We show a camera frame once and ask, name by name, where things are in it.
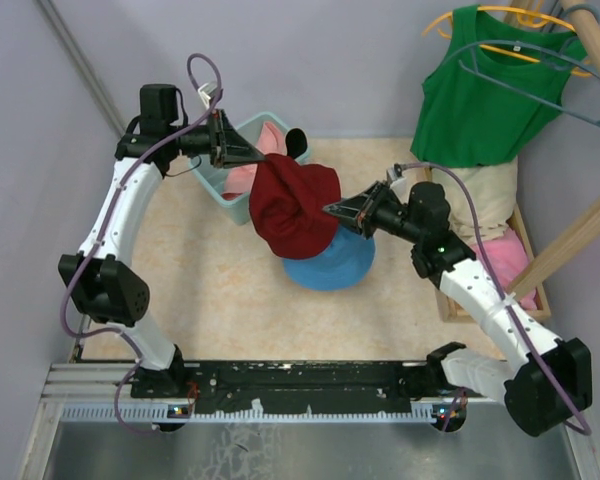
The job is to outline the dark red bucket hat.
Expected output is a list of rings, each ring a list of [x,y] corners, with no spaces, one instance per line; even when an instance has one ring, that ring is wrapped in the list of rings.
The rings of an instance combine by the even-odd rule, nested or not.
[[[338,221],[323,207],[340,200],[340,180],[333,168],[268,154],[257,165],[249,213],[256,233],[276,256],[305,260],[332,242]]]

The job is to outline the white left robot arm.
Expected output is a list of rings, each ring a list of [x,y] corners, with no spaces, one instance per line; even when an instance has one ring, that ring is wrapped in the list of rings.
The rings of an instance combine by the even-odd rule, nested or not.
[[[114,153],[112,180],[97,219],[74,254],[58,262],[66,286],[61,306],[76,309],[101,331],[123,338],[136,354],[131,375],[136,398],[175,397],[188,384],[181,350],[168,340],[149,311],[150,289],[131,268],[139,228],[149,203],[177,157],[205,157],[229,169],[263,161],[263,154],[230,123],[217,104],[216,82],[198,89],[205,111],[188,120],[182,92],[147,84],[140,113],[128,124]]]

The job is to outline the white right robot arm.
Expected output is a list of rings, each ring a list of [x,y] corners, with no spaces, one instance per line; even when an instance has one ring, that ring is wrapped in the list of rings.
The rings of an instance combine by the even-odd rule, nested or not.
[[[416,273],[459,304],[503,354],[495,360],[460,343],[432,352],[426,380],[434,393],[471,390],[495,400],[531,436],[560,424],[590,433],[588,347],[538,324],[504,291],[485,248],[469,247],[451,229],[440,184],[415,183],[401,199],[405,168],[397,164],[384,180],[344,197],[334,169],[300,163],[307,149],[300,129],[265,125],[248,140],[220,117],[215,140],[213,166],[243,172],[229,191],[247,195],[256,234],[295,284],[324,292],[359,284],[373,264],[377,232],[411,244]]]

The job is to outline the pink bucket hat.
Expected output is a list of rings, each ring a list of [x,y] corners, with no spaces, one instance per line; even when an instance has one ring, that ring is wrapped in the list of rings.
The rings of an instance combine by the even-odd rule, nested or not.
[[[256,142],[256,148],[263,154],[286,155],[285,134],[276,124],[265,121]],[[256,171],[256,164],[231,169],[224,183],[222,198],[233,200],[240,195],[249,193]]]

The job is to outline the blue bucket hat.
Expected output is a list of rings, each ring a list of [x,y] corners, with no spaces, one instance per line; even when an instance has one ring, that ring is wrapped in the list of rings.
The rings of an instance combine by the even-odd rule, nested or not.
[[[364,238],[339,227],[320,254],[303,260],[283,259],[282,264],[286,275],[297,285],[329,292],[359,284],[370,271],[375,254],[373,237]]]

